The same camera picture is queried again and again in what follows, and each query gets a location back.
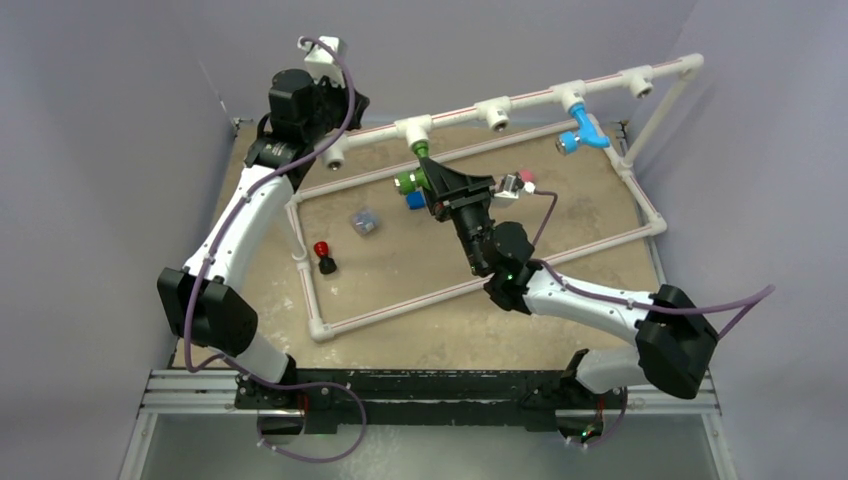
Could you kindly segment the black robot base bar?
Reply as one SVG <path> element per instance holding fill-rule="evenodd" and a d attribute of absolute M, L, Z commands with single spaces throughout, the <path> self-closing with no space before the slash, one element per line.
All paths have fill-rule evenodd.
<path fill-rule="evenodd" d="M 309 434 L 341 425 L 506 426 L 589 438 L 622 393 L 595 394 L 566 370 L 300 368 L 282 390 L 239 375 L 239 410 L 291 410 Z"/>

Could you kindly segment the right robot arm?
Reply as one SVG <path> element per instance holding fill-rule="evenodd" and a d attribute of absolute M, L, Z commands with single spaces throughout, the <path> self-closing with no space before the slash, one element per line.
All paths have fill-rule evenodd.
<path fill-rule="evenodd" d="M 626 341 L 611 350 L 576 356 L 561 381 L 564 399 L 584 407 L 614 388 L 650 384 L 673 397 L 695 398 L 719 335 L 679 288 L 656 292 L 616 290 L 557 272 L 534 256 L 536 241 L 514 221 L 495 222 L 490 208 L 523 195 L 538 195 L 520 172 L 501 181 L 470 175 L 429 157 L 410 177 L 430 214 L 450 221 L 473 275 L 504 311 L 564 318 Z"/>

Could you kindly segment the green water faucet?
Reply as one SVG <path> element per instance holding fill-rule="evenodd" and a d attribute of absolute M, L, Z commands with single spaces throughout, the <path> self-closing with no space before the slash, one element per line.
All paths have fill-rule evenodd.
<path fill-rule="evenodd" d="M 419 140 L 410 146 L 411 152 L 415 155 L 418 162 L 429 158 L 429 141 Z M 429 189 L 429 180 L 423 171 L 423 167 L 418 165 L 414 170 L 398 173 L 394 177 L 396 191 L 400 195 L 408 195 L 420 189 Z"/>

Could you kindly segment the white PVC pipe frame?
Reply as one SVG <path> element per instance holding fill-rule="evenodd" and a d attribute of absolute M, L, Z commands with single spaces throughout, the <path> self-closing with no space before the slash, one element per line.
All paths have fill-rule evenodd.
<path fill-rule="evenodd" d="M 329 148 L 325 151 L 325 153 L 321 154 L 319 158 L 327 161 L 325 166 L 336 170 L 345 159 L 344 154 L 354 148 L 395 139 L 405 140 L 407 146 L 410 147 L 413 143 L 419 140 L 429 141 L 429 134 L 434 130 L 477 120 L 486 123 L 494 132 L 502 132 L 509 125 L 509 114 L 518 110 L 540 105 L 560 104 L 565 113 L 567 113 L 567 109 L 575 103 L 582 102 L 586 104 L 585 97 L 589 94 L 606 92 L 619 88 L 627 89 L 634 98 L 641 99 L 645 98 L 653 91 L 654 84 L 652 82 L 654 80 L 669 76 L 676 77 L 677 81 L 665 94 L 662 101 L 651 115 L 648 123 L 645 125 L 645 130 L 643 130 L 642 134 L 636 138 L 635 143 L 633 143 L 630 150 L 628 150 L 624 156 L 618 154 L 612 146 L 601 149 L 607 156 L 616 174 L 630 191 L 636 205 L 644 214 L 644 225 L 616 236 L 607 237 L 593 243 L 554 254 L 546 259 L 546 261 L 550 264 L 558 265 L 566 261 L 617 247 L 631 241 L 654 237 L 667 230 L 666 221 L 659 211 L 653 206 L 650 198 L 636 180 L 633 166 L 636 157 L 641 152 L 646 142 L 650 139 L 651 135 L 653 135 L 659 127 L 676 100 L 686 89 L 688 82 L 692 81 L 698 75 L 703 64 L 703 55 L 693 53 L 656 65 L 642 65 L 589 80 L 574 80 L 565 82 L 550 86 L 541 91 L 511 97 L 496 97 L 477 102 L 474 106 L 458 110 L 435 115 L 409 117 L 398 120 L 392 124 L 366 129 L 361 132 L 343 134 L 339 140 L 330 144 Z M 482 154 L 548 135 L 553 135 L 554 133 L 575 131 L 576 129 L 577 122 L 571 117 L 571 119 L 563 122 L 549 124 L 543 127 L 462 147 L 447 153 L 437 154 L 433 157 L 433 159 L 437 162 L 447 163 L 468 156 Z M 302 190 L 302 193 L 294 194 L 293 199 L 286 205 L 289 225 L 283 224 L 285 228 L 284 231 L 292 234 L 296 233 L 298 241 L 300 242 L 301 250 L 304 250 L 305 246 L 301 230 L 301 222 L 298 216 L 299 203 L 324 195 L 341 192 L 349 188 L 370 184 L 378 180 L 388 179 L 395 174 L 411 170 L 415 163 L 415 161 L 410 161 L 393 167 L 386 167 L 380 170 L 362 173 L 317 187 L 310 187 Z M 321 318 L 318 298 L 315 293 L 314 281 L 311 274 L 311 267 L 306 266 L 305 255 L 305 253 L 292 254 L 292 257 L 297 262 L 299 277 L 301 279 L 307 305 L 307 325 L 310 336 L 315 342 L 328 341 L 333 339 L 336 335 L 364 328 L 377 322 L 445 302 L 461 295 L 469 294 L 482 289 L 483 284 L 483 280 L 468 281 L 339 322 L 326 323 L 324 319 Z"/>

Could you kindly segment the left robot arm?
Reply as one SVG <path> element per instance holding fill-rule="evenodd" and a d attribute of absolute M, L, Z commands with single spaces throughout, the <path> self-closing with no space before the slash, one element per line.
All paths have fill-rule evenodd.
<path fill-rule="evenodd" d="M 184 342 L 188 370 L 205 366 L 193 361 L 191 348 L 207 348 L 261 381 L 260 397 L 284 409 L 297 399 L 296 362 L 260 333 L 258 314 L 240 291 L 272 220 L 330 146 L 330 133 L 360 129 L 370 100 L 300 69 L 275 74 L 268 99 L 232 198 L 185 264 L 162 270 L 157 291 L 172 333 Z"/>

